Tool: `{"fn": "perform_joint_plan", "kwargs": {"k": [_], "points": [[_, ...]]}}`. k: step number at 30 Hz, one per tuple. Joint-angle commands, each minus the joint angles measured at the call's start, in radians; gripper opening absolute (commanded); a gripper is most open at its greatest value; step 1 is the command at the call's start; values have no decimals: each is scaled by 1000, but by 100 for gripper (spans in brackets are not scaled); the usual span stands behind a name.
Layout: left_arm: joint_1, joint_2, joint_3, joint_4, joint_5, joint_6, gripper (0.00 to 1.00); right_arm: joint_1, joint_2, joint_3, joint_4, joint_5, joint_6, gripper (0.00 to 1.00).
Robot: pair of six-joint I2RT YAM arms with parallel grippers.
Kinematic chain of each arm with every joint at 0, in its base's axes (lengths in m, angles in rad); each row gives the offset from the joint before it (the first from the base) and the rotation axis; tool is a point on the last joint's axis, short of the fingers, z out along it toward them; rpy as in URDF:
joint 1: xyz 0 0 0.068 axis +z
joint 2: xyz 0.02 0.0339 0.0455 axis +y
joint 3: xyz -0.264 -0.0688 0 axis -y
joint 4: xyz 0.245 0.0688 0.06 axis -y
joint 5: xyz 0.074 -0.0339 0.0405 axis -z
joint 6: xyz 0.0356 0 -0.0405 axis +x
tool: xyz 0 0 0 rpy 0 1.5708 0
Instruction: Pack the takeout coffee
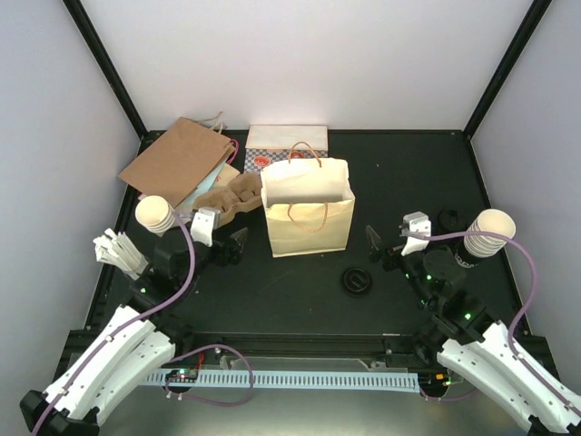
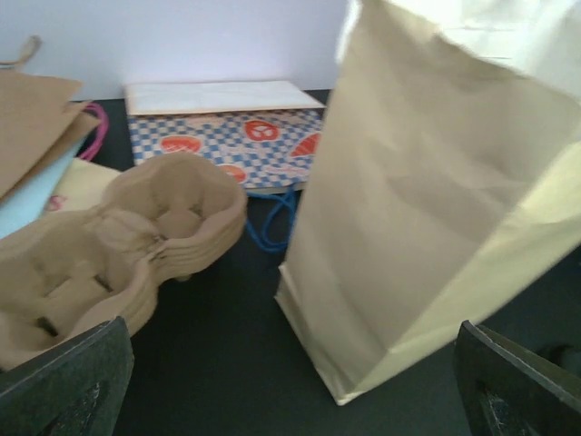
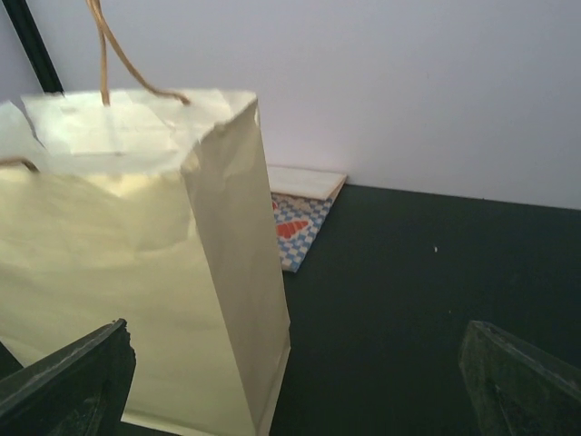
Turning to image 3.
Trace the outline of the cream paper bag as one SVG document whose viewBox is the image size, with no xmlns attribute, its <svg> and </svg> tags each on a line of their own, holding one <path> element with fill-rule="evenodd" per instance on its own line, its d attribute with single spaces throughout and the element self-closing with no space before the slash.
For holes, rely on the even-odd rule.
<svg viewBox="0 0 581 436">
<path fill-rule="evenodd" d="M 254 93 L 2 103 L 2 341 L 32 363 L 108 318 L 137 354 L 127 422 L 270 431 L 290 319 Z"/>
</svg>

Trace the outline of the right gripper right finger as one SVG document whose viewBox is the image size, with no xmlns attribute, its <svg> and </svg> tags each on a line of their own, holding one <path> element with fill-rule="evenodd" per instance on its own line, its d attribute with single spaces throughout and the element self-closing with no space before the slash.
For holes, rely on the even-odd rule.
<svg viewBox="0 0 581 436">
<path fill-rule="evenodd" d="M 578 435 L 580 370 L 489 322 L 468 323 L 458 365 L 483 435 Z"/>
</svg>

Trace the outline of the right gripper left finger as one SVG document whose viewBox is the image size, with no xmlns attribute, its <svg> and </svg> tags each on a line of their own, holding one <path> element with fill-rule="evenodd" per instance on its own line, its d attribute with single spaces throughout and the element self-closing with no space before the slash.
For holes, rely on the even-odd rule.
<svg viewBox="0 0 581 436">
<path fill-rule="evenodd" d="M 115 435 L 136 356 L 127 322 L 105 324 L 24 366 L 1 347 L 3 435 Z"/>
</svg>

